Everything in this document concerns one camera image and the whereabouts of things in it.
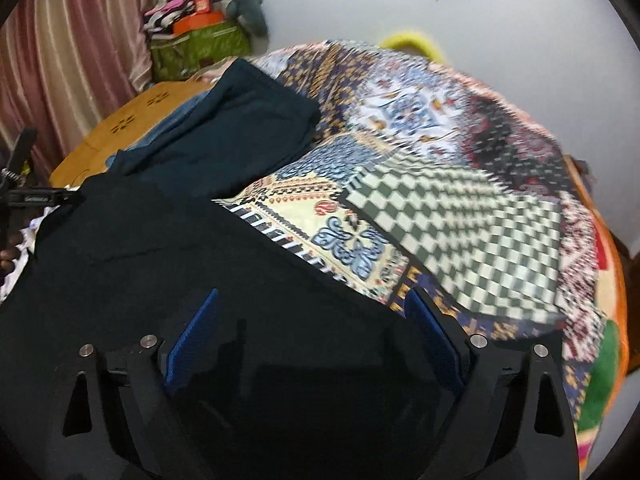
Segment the left hand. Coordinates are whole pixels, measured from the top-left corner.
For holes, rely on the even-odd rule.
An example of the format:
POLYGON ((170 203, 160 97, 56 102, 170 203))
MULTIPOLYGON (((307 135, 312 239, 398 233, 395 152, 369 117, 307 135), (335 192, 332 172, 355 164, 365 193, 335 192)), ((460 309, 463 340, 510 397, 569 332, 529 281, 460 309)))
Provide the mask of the left hand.
POLYGON ((0 252, 1 271, 4 274, 10 274, 15 269, 17 259, 21 257, 21 252, 16 246, 8 246, 0 252))

